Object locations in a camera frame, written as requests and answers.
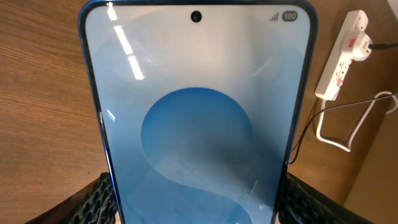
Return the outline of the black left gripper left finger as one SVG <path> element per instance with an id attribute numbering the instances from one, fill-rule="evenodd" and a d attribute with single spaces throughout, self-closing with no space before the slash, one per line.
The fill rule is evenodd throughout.
<path id="1" fill-rule="evenodd" d="M 117 212 L 110 173 L 103 172 L 86 187 L 27 224 L 115 224 Z"/>

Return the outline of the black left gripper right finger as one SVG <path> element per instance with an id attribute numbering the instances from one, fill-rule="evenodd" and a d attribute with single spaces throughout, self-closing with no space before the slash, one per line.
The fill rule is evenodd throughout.
<path id="1" fill-rule="evenodd" d="M 277 211 L 280 224 L 371 224 L 291 173 L 284 180 Z"/>

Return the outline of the blue Samsung Galaxy smartphone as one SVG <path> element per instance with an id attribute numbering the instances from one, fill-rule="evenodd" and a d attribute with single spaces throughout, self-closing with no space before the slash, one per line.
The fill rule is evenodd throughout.
<path id="1" fill-rule="evenodd" d="M 274 223 L 307 1 L 89 1 L 78 30 L 123 223 Z"/>

